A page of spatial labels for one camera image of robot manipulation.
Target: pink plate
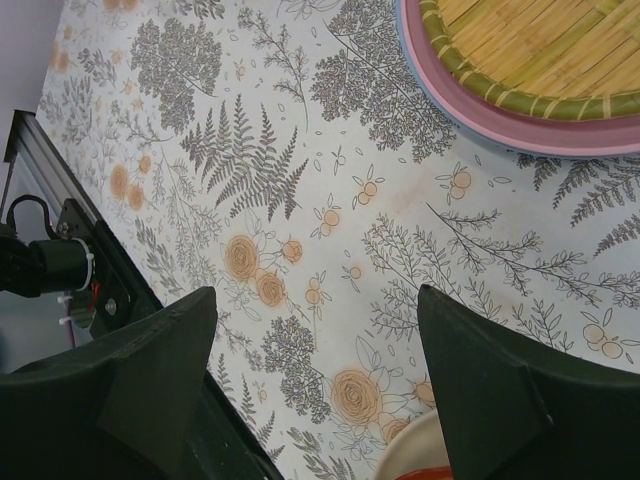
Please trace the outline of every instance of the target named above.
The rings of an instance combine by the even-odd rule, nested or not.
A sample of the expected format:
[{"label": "pink plate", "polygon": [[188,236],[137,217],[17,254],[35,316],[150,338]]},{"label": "pink plate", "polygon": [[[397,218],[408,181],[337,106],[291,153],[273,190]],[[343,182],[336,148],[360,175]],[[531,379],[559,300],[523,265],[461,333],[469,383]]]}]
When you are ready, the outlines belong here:
[{"label": "pink plate", "polygon": [[561,122],[501,110],[461,86],[436,57],[418,0],[398,1],[398,32],[425,93],[456,123],[508,148],[557,157],[610,157],[640,152],[640,115]]}]

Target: table surface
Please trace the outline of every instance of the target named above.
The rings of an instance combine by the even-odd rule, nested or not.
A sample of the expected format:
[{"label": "table surface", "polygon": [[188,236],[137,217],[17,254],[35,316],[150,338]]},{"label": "table surface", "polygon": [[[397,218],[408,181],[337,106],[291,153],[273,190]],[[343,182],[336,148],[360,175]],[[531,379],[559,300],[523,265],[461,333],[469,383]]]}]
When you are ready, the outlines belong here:
[{"label": "table surface", "polygon": [[39,121],[164,303],[216,286],[209,368],[287,479],[371,478],[434,408],[422,283],[638,370],[640,159],[465,136],[391,0],[68,0],[53,50]]}]

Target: fern print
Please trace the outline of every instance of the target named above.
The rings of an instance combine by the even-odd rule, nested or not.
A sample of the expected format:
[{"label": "fern print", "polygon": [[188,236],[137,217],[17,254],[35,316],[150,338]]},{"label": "fern print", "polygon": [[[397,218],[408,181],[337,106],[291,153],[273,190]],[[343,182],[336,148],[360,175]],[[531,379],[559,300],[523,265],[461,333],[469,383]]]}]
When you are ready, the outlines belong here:
[{"label": "fern print", "polygon": [[224,363],[224,353],[221,353],[218,357],[218,368],[216,370],[216,380],[220,388],[226,395],[226,397],[232,403],[236,403],[235,398],[233,398],[233,387],[231,386],[231,380],[229,379],[229,373],[227,372],[227,367]]},{"label": "fern print", "polygon": [[605,250],[609,250],[616,245],[620,245],[623,242],[629,240],[637,240],[640,235],[640,217],[634,213],[631,218],[628,218],[622,223],[619,223],[613,231],[598,243],[598,248],[594,257],[597,257]]},{"label": "fern print", "polygon": [[562,167],[562,161],[559,158],[536,157],[528,153],[519,153],[517,164],[520,169],[533,167],[533,186],[536,192],[540,191],[545,180],[558,174],[558,169]]},{"label": "fern print", "polygon": [[223,102],[218,129],[213,125],[211,110],[204,127],[198,123],[181,145],[188,152],[196,173],[202,169],[201,182],[206,184],[207,192],[219,189],[215,206],[233,200],[231,218],[250,207],[266,207],[267,218],[271,221],[282,206],[288,220],[298,206],[296,189],[309,162],[306,159],[301,165],[291,168],[297,128],[294,127],[289,143],[278,153],[274,147],[277,137],[262,105],[262,127],[258,138],[252,135],[252,130],[242,97],[238,95],[232,122]]},{"label": "fern print", "polygon": [[242,418],[244,423],[249,427],[249,430],[251,430],[251,433],[253,433],[260,446],[264,448],[265,452],[267,452],[267,455],[269,455],[269,457],[275,462],[285,448],[284,445],[279,445],[277,447],[269,446],[271,437],[273,435],[273,427],[276,422],[276,412],[272,411],[269,420],[267,420],[267,423],[260,427],[258,426],[258,422],[255,419],[255,415],[258,412],[256,410],[253,396],[249,391],[247,379],[244,375],[241,375],[242,397],[240,398],[240,402],[238,402],[234,396],[235,389],[233,388],[232,382],[229,379],[229,373],[227,372],[224,358],[224,354],[221,353],[218,356],[217,368],[214,369],[212,365],[209,365],[208,368],[216,378],[216,382],[218,383],[218,385],[220,385],[220,388],[222,389],[226,397],[235,406],[238,415],[240,415],[240,418]]},{"label": "fern print", "polygon": [[640,159],[624,158],[612,166],[609,178],[603,178],[600,183],[595,184],[593,190],[587,192],[578,204],[571,217],[572,227],[604,211],[604,207],[615,208],[624,206],[626,201],[636,201],[635,188],[640,179]]},{"label": "fern print", "polygon": [[560,202],[573,190],[582,187],[591,181],[600,179],[601,174],[609,174],[610,161],[608,160],[576,160],[571,163],[571,168],[565,179],[560,183],[558,191],[553,197],[553,208],[556,209]]},{"label": "fern print", "polygon": [[318,439],[307,431],[290,428],[287,434],[291,437],[293,445],[304,453],[307,468],[316,478],[323,480],[357,480],[349,461],[344,458],[329,456],[329,460],[322,458],[322,447]]}]

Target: bamboo tray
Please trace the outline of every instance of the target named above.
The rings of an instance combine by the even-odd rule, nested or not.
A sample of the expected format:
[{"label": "bamboo tray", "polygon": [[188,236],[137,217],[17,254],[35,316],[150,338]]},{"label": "bamboo tray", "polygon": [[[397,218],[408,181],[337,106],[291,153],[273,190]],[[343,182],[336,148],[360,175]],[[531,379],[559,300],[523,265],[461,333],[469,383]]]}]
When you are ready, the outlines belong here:
[{"label": "bamboo tray", "polygon": [[420,0],[439,60],[512,112],[556,120],[640,113],[640,1]]},{"label": "bamboo tray", "polygon": [[640,115],[565,122],[520,115],[485,102],[460,85],[438,60],[422,24],[418,1],[397,0],[396,10],[400,44],[418,85],[463,131],[509,149],[552,157],[617,157],[640,152]]}]

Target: orange flower print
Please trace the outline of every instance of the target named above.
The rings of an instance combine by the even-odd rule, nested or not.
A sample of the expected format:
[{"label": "orange flower print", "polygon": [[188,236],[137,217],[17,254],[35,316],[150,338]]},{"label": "orange flower print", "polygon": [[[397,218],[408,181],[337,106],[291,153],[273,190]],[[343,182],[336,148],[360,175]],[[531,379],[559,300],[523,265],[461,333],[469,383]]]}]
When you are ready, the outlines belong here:
[{"label": "orange flower print", "polygon": [[380,390],[359,370],[345,370],[335,376],[331,400],[340,415],[354,425],[367,425],[382,412]]},{"label": "orange flower print", "polygon": [[466,190],[471,186],[471,175],[466,171],[467,167],[461,166],[460,162],[456,164],[451,175],[440,175],[436,180],[449,182],[441,183],[440,187],[448,190],[447,204],[451,205],[451,200],[461,200]]},{"label": "orange flower print", "polygon": [[324,305],[325,300],[331,302],[333,299],[327,292],[322,291],[322,282],[327,275],[325,270],[322,273],[316,273],[315,277],[311,277],[309,280],[309,289],[304,295],[304,298],[311,304],[309,310],[313,310],[314,315],[318,316],[322,320],[322,310],[320,305]]},{"label": "orange flower print", "polygon": [[398,436],[398,434],[409,425],[407,420],[395,418],[382,427],[382,438],[385,443],[389,445],[391,441]]},{"label": "orange flower print", "polygon": [[302,258],[302,245],[295,240],[289,240],[282,246],[282,255],[288,261],[295,264]]},{"label": "orange flower print", "polygon": [[427,382],[425,380],[422,383],[415,384],[413,388],[413,394],[423,405],[435,408],[436,397],[433,395],[433,387],[431,386],[431,382]]},{"label": "orange flower print", "polygon": [[62,52],[58,56],[58,62],[56,64],[56,68],[59,72],[66,73],[69,70],[69,65],[71,65],[71,61],[69,60],[69,54],[67,52]]},{"label": "orange flower print", "polygon": [[121,0],[102,0],[104,3],[104,8],[109,10],[110,12],[117,10],[120,7]]},{"label": "orange flower print", "polygon": [[120,65],[123,57],[124,52],[122,50],[116,50],[115,52],[113,52],[113,55],[111,55],[111,63],[113,63],[114,65]]},{"label": "orange flower print", "polygon": [[256,282],[260,300],[269,307],[277,307],[284,300],[284,282],[273,273],[266,273]]},{"label": "orange flower print", "polygon": [[331,231],[340,224],[340,210],[341,208],[338,205],[334,205],[333,194],[330,193],[326,207],[322,207],[322,210],[318,210],[317,208],[313,209],[316,218],[321,223],[318,228],[311,232],[310,236],[318,237],[318,239],[328,237]]},{"label": "orange flower print", "polygon": [[258,269],[258,251],[253,240],[245,235],[233,237],[227,247],[225,263],[236,280],[246,282],[253,277]]},{"label": "orange flower print", "polygon": [[129,188],[129,172],[124,165],[116,165],[111,170],[111,176],[109,177],[109,186],[111,187],[111,194],[118,200],[124,199]]},{"label": "orange flower print", "polygon": [[49,59],[49,68],[56,68],[56,65],[58,63],[58,54],[58,42],[53,42],[53,51],[51,52],[51,58]]},{"label": "orange flower print", "polygon": [[133,102],[131,102],[131,105],[133,105],[134,112],[141,112],[142,107],[144,107],[144,103],[142,102],[142,99],[140,97],[136,98]]},{"label": "orange flower print", "polygon": [[602,354],[611,359],[617,360],[624,355],[624,359],[630,364],[634,363],[631,356],[630,347],[640,346],[640,342],[628,338],[620,338],[618,335],[611,335],[611,321],[613,319],[613,308],[607,309],[602,319],[598,319],[589,312],[580,312],[589,320],[584,329],[582,336],[587,341],[587,346],[594,352],[602,352]]},{"label": "orange flower print", "polygon": [[130,95],[131,92],[133,92],[134,88],[135,88],[135,84],[131,80],[127,80],[124,83],[124,88],[122,89],[122,93],[124,93],[125,95]]},{"label": "orange flower print", "polygon": [[140,185],[133,185],[127,194],[129,205],[136,212],[142,208],[144,204],[144,191]]},{"label": "orange flower print", "polygon": [[143,155],[138,163],[138,169],[142,173],[149,173],[151,170],[151,157],[149,155]]},{"label": "orange flower print", "polygon": [[353,181],[361,187],[358,193],[351,201],[351,207],[355,210],[358,205],[368,205],[369,202],[378,194],[378,184],[384,183],[383,177],[373,178],[373,165],[367,171],[366,179],[353,177]]}]

